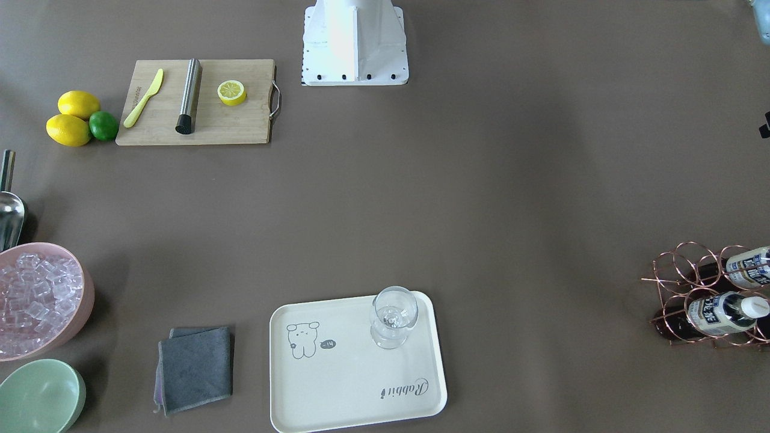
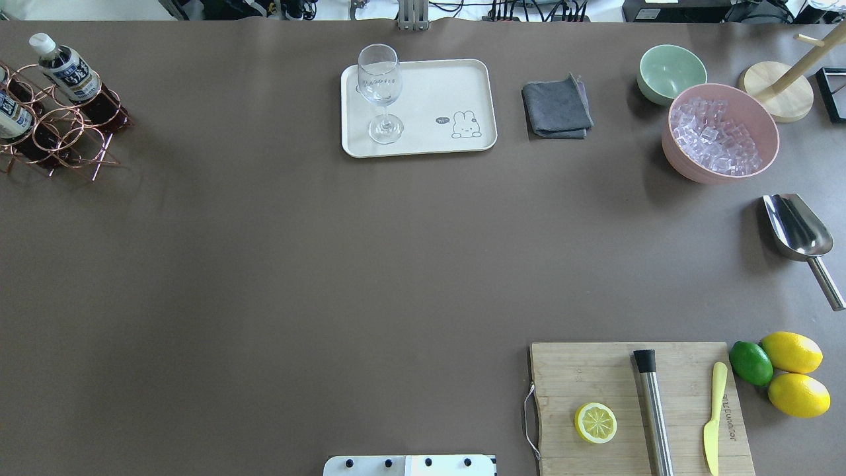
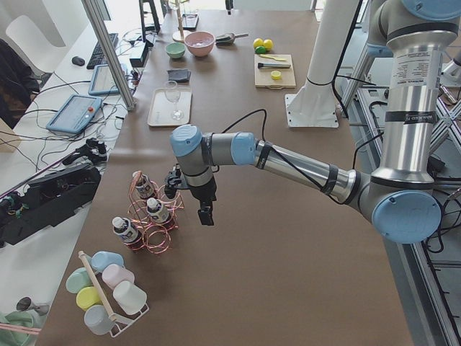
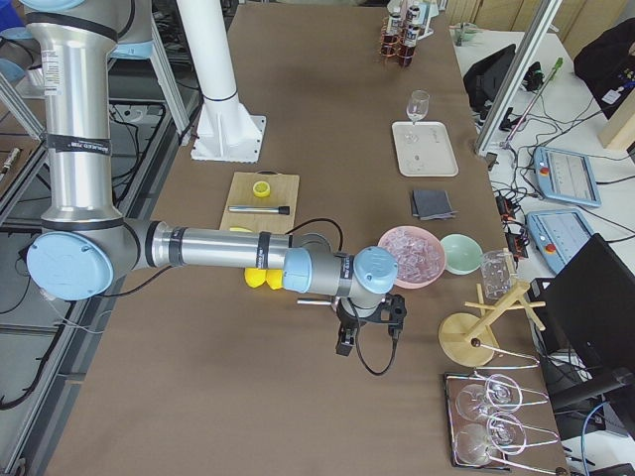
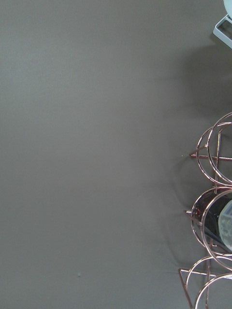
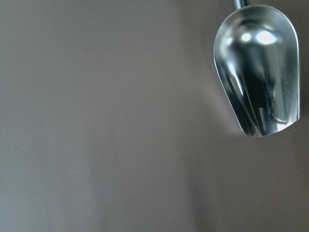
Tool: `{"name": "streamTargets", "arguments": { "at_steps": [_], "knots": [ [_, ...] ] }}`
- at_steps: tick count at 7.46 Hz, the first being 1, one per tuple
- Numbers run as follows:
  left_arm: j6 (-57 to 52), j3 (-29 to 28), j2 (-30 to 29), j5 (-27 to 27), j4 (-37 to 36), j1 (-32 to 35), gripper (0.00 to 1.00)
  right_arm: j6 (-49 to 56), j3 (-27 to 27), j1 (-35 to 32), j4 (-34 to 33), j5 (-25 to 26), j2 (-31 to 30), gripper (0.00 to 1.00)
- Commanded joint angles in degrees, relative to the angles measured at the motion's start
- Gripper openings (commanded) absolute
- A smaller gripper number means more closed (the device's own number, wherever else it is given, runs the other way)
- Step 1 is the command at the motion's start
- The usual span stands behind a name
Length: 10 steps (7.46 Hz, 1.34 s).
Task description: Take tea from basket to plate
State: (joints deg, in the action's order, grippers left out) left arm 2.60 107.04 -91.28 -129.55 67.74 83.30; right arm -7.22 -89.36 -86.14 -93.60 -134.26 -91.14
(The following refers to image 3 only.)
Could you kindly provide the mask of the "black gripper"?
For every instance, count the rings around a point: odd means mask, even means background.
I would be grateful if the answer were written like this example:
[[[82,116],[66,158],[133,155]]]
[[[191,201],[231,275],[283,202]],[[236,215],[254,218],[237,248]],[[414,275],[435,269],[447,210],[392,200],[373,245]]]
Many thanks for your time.
[[[216,190],[217,185],[214,177],[211,177],[211,179],[204,185],[200,185],[198,187],[190,187],[191,194],[194,198],[199,200],[200,207],[207,207],[207,210],[200,209],[197,211],[200,223],[203,226],[214,225],[214,220],[212,216],[212,203],[217,200],[215,195]]]

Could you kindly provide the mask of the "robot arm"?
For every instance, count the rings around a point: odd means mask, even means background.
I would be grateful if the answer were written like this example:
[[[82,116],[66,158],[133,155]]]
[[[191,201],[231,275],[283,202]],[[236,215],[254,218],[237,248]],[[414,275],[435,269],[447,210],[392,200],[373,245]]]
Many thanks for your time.
[[[288,151],[252,133],[202,133],[176,128],[171,147],[182,171],[182,187],[200,202],[198,215],[212,225],[216,184],[213,167],[252,164],[315,187],[337,203],[359,211],[386,239],[412,244],[439,228],[443,212],[426,170],[443,50],[458,34],[458,1],[384,1],[374,8],[368,41],[393,54],[380,165],[371,174]]]

